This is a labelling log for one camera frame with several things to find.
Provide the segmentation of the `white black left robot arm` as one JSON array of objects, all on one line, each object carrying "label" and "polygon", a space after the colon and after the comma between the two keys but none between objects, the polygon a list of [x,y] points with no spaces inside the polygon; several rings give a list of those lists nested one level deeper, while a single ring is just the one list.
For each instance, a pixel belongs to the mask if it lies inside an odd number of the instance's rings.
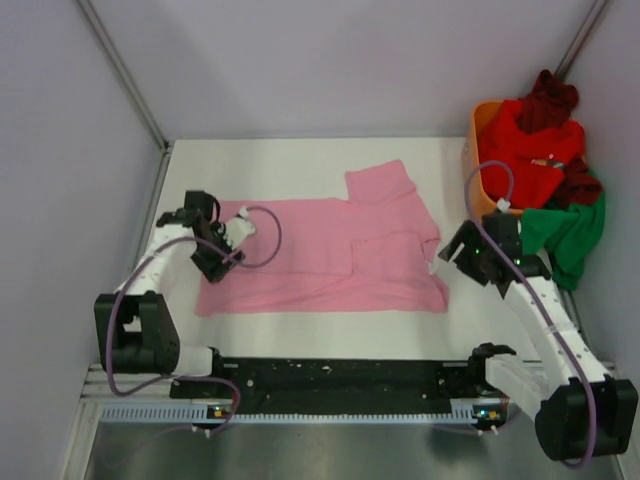
[{"label": "white black left robot arm", "polygon": [[94,303],[102,366],[112,373],[192,376],[205,396],[226,387],[216,366],[217,350],[180,340],[167,298],[181,270],[193,265],[210,284],[220,282],[244,260],[241,245],[256,231],[248,209],[220,220],[220,202],[204,191],[188,191],[184,204],[162,213],[147,251],[134,272],[113,293]]}]

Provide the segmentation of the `pink t shirt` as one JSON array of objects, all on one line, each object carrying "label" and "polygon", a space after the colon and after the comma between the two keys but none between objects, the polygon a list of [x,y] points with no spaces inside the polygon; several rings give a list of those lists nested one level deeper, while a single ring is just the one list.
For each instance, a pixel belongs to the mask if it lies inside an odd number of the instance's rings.
[{"label": "pink t shirt", "polygon": [[345,199],[248,201],[250,268],[201,282],[195,312],[444,313],[441,236],[402,161],[345,175]]}]

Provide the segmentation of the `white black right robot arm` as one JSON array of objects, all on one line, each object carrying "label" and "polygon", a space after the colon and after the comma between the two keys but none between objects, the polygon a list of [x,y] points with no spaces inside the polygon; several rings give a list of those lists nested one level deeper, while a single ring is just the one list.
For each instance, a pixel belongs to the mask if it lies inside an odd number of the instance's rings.
[{"label": "white black right robot arm", "polygon": [[476,394],[506,395],[534,423],[548,458],[580,466],[627,451],[639,395],[615,378],[584,342],[564,309],[543,259],[526,255],[520,221],[494,211],[466,220],[438,256],[482,286],[493,285],[524,326],[542,367],[537,372],[506,345],[483,343],[467,363]]}]

